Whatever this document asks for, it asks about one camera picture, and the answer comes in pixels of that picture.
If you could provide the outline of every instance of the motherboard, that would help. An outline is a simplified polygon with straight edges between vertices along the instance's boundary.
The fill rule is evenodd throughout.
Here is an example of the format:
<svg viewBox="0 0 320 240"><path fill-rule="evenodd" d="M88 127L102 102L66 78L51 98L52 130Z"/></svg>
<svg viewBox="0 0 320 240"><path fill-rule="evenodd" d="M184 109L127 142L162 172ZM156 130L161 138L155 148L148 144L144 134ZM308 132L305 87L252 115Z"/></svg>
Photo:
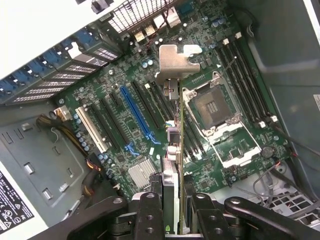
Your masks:
<svg viewBox="0 0 320 240"><path fill-rule="evenodd" d="M156 33L145 29L127 53L56 97L72 115L73 130L124 195L147 191L161 172L175 126L175 102L156 83L159 47L198 45L190 55L200 72L180 81L183 96L183 168L197 192L213 193L269 168L289 154L267 124L276 121L268 91L241 29L224 0L187 1Z"/></svg>

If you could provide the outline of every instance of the white pci slot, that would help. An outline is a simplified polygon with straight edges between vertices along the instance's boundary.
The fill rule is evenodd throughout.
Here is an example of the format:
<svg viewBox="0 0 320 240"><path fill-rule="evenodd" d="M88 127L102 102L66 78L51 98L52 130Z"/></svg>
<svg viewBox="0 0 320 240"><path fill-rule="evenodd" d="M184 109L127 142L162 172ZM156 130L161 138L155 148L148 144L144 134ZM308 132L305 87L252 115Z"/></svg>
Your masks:
<svg viewBox="0 0 320 240"><path fill-rule="evenodd" d="M100 153L106 152L108 150L108 146L102 140L100 133L98 132L94 123L91 121L91 119L88 116L88 114L86 113L85 109L81 106L81 107L78 107L77 109L75 109L75 111L78 114L79 118L81 119L86 130L89 132L92 140L94 141L96 147L99 149Z"/></svg>

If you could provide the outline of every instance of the green circuit board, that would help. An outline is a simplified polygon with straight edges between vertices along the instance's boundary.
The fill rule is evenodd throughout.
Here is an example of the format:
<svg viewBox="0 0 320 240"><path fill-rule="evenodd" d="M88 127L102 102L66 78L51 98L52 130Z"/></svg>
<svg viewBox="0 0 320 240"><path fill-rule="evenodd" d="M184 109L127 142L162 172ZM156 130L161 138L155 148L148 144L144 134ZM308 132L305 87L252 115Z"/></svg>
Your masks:
<svg viewBox="0 0 320 240"><path fill-rule="evenodd" d="M221 66L221 60L217 56L213 45L227 36L239 32L240 28L234 18L227 18L224 14L224 9L227 6L224 0L207 1L203 4L199 4L198 1L189 2L193 10L179 15L181 24L159 32L152 41L154 42L162 38L163 44L176 44L178 46L197 44L202 48L201 54L190 58L192 63L201 64L200 72L190 75L182 82L184 88L194 89L212 80L214 71L224 74L225 70ZM224 23L218 27L212 27L213 20L217 18L223 18ZM257 74L256 79L266 104L270 109L273 109L272 102L255 66L245 38L243 37L239 42L243 46L250 67ZM117 59L99 72L69 87L56 97L57 103L59 99L64 99L64 104L72 115L76 113L76 108L83 105L90 106L95 104L98 110L100 110L103 119L119 143L119 149L115 149L114 147L108 149L107 155L109 161L105 161L103 164L106 170L110 169L113 172L115 180L120 184L122 191L129 199L135 193L141 192L144 189L135 185L128 170L142 161L150 160L155 170L161 171L160 156L165 156L168 145L165 127L166 116L162 110L164 106L157 103L157 97L153 95L150 89L150 85L155 81L155 74L159 71L159 48L152 43L150 49L147 49L146 44L144 42L133 46L128 54ZM143 68L142 63L147 63L148 60L152 60L152 65ZM230 83L230 79L228 79L226 74L223 77L227 80L232 90L236 104L241 108L241 103ZM134 90L133 81L142 90L142 97L148 103L149 110L151 110L153 117L159 122L160 127L156 126L149 110L145 108L137 92ZM149 129L154 133L154 138L160 144L154 144L144 135L137 119L121 93L121 86L126 86ZM110 118L104 112L99 102L101 99L105 99L120 128L128 141L132 143L134 151L139 153L139 156L133 155L125 149L126 143L123 141L123 137L113 129ZM166 103L168 106L171 104L168 100L166 100ZM99 132L102 132L101 124L97 118L90 111L88 111L88 114ZM184 172L192 174L197 192L213 193L221 188L228 187L232 177L234 182L239 181L274 164L274 159L266 159L257 154L252 158L251 163L243 167L237 167L236 170L224 169L212 146L198 133L196 124L188 112L185 118L189 123L188 127L184 129L185 144L188 145L189 149L197 148L199 151L196 157L186 159ZM242 119L248 131L260 146L273 147L275 155L280 160L288 157L288 153L283 147L285 140L277 136L271 128L258 128L247 119L245 114L242 115ZM73 122L73 126L75 132L81 131L83 138L90 147L90 151L93 150L95 144L83 126L77 124L76 121ZM189 134L189 140L186 139L186 134ZM243 129L239 129L233 134L225 135L219 142L215 143L215 147L220 157L228 160L231 154L246 152L254 144L248 133Z"/></svg>

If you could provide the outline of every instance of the regulatory label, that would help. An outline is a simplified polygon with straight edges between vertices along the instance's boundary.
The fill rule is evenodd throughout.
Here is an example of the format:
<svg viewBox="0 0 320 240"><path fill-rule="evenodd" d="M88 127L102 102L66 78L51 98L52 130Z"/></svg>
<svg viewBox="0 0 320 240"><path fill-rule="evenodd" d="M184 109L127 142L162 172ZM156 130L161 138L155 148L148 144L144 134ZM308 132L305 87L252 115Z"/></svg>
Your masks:
<svg viewBox="0 0 320 240"><path fill-rule="evenodd" d="M0 171L0 235L34 215Z"/></svg>
<svg viewBox="0 0 320 240"><path fill-rule="evenodd" d="M318 109L320 111L320 94L314 94L313 97L314 97L315 103L318 106Z"/></svg>

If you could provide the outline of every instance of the blue pcie slot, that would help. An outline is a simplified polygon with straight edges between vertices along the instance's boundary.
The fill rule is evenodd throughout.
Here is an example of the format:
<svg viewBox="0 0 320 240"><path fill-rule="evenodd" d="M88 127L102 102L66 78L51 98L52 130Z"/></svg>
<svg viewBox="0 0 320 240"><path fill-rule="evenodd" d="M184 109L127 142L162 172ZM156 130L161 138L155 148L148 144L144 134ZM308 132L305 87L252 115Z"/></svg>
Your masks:
<svg viewBox="0 0 320 240"><path fill-rule="evenodd" d="M120 87L121 93L123 94L126 102L128 103L133 115L135 116L136 120L139 123L140 128L143 131L143 134L147 139L150 139L154 144L161 144L159 141L157 141L154 137L153 132L151 132L148 128L148 125L143 118L141 112L139 111L137 105L135 104L133 98L131 97L128 89L125 86Z"/></svg>

